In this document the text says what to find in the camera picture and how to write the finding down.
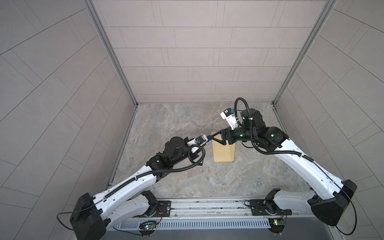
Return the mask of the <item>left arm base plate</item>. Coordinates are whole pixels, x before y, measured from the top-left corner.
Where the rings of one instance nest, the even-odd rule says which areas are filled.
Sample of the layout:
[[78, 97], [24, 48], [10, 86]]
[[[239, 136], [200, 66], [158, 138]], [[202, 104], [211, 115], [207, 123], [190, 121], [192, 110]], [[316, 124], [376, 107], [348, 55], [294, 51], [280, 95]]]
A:
[[159, 210], [162, 213], [163, 217], [169, 217], [171, 212], [171, 201], [158, 201], [155, 204], [151, 204], [149, 210], [149, 217], [156, 217], [158, 216]]

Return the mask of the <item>blue white glue stick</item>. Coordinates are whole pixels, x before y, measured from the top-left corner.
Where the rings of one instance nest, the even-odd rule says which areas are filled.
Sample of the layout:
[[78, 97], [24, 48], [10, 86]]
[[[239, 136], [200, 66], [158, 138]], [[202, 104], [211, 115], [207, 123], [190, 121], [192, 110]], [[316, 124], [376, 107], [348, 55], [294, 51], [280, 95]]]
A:
[[195, 138], [195, 143], [196, 143], [196, 145], [203, 146], [206, 143], [208, 143], [209, 141], [211, 141], [211, 139], [212, 139], [211, 135], [208, 135], [208, 136], [201, 135], [201, 136]]

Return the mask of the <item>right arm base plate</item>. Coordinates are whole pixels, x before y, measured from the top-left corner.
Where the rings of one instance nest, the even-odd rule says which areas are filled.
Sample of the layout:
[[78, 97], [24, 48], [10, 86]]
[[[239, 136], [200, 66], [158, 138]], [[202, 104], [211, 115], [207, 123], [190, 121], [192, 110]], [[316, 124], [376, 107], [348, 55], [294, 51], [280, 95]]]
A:
[[252, 212], [253, 216], [290, 216], [291, 210], [282, 210], [272, 200], [266, 201], [264, 199], [249, 200], [246, 204]]

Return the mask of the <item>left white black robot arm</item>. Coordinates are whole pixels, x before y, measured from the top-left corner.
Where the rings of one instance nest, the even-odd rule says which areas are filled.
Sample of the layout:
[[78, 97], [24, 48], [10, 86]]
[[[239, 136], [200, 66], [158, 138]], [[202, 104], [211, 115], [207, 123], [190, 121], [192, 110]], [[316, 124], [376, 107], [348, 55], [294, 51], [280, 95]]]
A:
[[170, 173], [179, 173], [202, 165], [205, 145], [210, 136], [173, 137], [126, 180], [101, 193], [85, 193], [71, 212], [70, 224], [78, 240], [99, 240], [108, 229], [122, 221], [141, 215], [152, 215], [158, 200], [147, 188]]

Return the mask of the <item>yellow paper envelope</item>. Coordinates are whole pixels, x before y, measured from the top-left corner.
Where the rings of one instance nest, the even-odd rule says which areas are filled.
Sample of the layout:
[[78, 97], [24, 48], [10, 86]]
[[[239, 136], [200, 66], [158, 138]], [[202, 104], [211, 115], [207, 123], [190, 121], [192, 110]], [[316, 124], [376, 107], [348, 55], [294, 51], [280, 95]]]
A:
[[236, 144], [230, 145], [228, 142], [225, 146], [212, 140], [214, 162], [233, 162], [235, 159]]

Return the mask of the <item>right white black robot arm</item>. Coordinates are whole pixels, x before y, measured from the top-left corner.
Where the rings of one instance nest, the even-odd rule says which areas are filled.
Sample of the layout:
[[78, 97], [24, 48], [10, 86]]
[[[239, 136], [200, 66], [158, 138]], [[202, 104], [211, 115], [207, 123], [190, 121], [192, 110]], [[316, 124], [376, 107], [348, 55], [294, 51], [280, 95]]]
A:
[[294, 141], [278, 127], [267, 127], [258, 110], [244, 110], [240, 114], [228, 108], [221, 112], [229, 127], [218, 132], [221, 139], [212, 140], [222, 145], [251, 142], [253, 149], [263, 155], [274, 155], [292, 168], [311, 187], [297, 193], [275, 189], [265, 198], [267, 205], [281, 210], [313, 213], [320, 221], [337, 226], [352, 198], [357, 185], [341, 180], [306, 155]]

